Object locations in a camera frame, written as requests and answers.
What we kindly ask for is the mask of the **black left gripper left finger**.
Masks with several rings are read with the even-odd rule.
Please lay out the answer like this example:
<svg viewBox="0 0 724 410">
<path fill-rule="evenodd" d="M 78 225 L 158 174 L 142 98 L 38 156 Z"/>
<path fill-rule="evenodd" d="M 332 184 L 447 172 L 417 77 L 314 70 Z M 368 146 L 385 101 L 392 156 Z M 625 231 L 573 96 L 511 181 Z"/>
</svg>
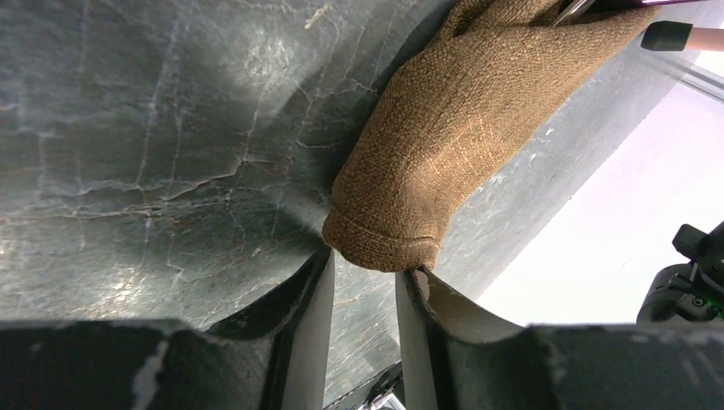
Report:
<svg viewBox="0 0 724 410">
<path fill-rule="evenodd" d="M 205 331 L 175 319 L 4 321 L 4 409 L 320 409 L 334 256 Z"/>
</svg>

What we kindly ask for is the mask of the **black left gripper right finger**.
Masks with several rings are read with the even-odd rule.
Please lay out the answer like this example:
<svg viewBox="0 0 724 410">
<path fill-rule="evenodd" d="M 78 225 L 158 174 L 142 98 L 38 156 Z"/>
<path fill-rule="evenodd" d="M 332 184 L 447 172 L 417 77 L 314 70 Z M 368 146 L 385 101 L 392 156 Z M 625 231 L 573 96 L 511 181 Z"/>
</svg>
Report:
<svg viewBox="0 0 724 410">
<path fill-rule="evenodd" d="M 410 409 L 720 409 L 723 327 L 522 327 L 430 271 L 395 277 Z"/>
</svg>

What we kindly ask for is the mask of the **brown cloth napkin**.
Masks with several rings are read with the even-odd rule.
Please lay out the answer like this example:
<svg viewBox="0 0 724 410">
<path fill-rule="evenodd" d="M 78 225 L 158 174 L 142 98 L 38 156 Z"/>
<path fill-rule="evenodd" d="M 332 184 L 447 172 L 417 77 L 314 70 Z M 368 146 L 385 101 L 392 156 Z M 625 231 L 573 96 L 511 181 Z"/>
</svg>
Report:
<svg viewBox="0 0 724 410">
<path fill-rule="evenodd" d="M 332 187 L 326 244 L 380 272 L 432 267 L 449 222 L 657 8 L 555 21 L 556 1 L 460 1 L 392 76 Z"/>
</svg>

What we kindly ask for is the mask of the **clear plastic fork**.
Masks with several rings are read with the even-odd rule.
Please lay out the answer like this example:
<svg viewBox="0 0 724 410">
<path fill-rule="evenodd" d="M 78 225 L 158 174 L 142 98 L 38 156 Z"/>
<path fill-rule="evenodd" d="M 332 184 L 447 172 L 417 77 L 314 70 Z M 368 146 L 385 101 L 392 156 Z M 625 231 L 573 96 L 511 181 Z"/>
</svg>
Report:
<svg viewBox="0 0 724 410">
<path fill-rule="evenodd" d="M 552 22 L 551 27 L 559 26 L 571 20 L 575 20 L 595 3 L 595 0 L 573 0 L 570 1 Z"/>
</svg>

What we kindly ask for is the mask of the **purple plastic spoon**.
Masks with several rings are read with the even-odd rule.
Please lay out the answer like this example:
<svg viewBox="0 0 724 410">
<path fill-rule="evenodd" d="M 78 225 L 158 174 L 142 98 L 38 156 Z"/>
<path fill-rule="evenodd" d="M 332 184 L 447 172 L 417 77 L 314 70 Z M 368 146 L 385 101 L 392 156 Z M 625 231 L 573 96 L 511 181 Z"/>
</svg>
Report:
<svg viewBox="0 0 724 410">
<path fill-rule="evenodd" d="M 699 3 L 699 2 L 705 2 L 707 0 L 639 0 L 639 3 L 642 5 L 642 7 L 650 7 L 650 6 L 669 6 L 669 5 L 675 5 L 675 4 L 683 4 L 683 3 Z"/>
</svg>

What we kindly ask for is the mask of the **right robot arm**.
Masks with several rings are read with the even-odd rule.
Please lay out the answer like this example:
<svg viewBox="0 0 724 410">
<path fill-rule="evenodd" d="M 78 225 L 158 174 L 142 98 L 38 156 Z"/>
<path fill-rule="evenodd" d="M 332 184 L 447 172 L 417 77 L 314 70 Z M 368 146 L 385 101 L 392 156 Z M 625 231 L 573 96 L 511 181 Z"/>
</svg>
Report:
<svg viewBox="0 0 724 410">
<path fill-rule="evenodd" d="M 685 263 L 662 269 L 637 314 L 638 325 L 723 322 L 723 224 L 710 232 L 684 224 L 672 240 Z"/>
</svg>

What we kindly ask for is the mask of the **pink music stand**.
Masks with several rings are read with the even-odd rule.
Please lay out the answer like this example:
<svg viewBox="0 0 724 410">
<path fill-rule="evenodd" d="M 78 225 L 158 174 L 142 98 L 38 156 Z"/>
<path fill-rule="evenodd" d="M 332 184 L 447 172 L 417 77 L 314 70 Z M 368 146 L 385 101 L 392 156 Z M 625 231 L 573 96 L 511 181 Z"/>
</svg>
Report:
<svg viewBox="0 0 724 410">
<path fill-rule="evenodd" d="M 662 20 L 644 31 L 640 47 L 656 52 L 683 50 L 723 51 L 723 29 L 697 27 L 692 24 Z"/>
</svg>

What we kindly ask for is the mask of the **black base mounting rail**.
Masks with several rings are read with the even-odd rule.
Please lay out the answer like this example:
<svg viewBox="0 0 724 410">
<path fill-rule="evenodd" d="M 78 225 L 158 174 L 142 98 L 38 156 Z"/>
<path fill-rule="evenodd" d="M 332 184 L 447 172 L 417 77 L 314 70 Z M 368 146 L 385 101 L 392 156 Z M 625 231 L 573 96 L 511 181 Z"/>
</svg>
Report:
<svg viewBox="0 0 724 410">
<path fill-rule="evenodd" d="M 324 410 L 362 409 L 371 405 L 374 400 L 382 399 L 390 394 L 394 394 L 402 405 L 405 404 L 403 371 L 400 360 L 334 400 Z"/>
</svg>

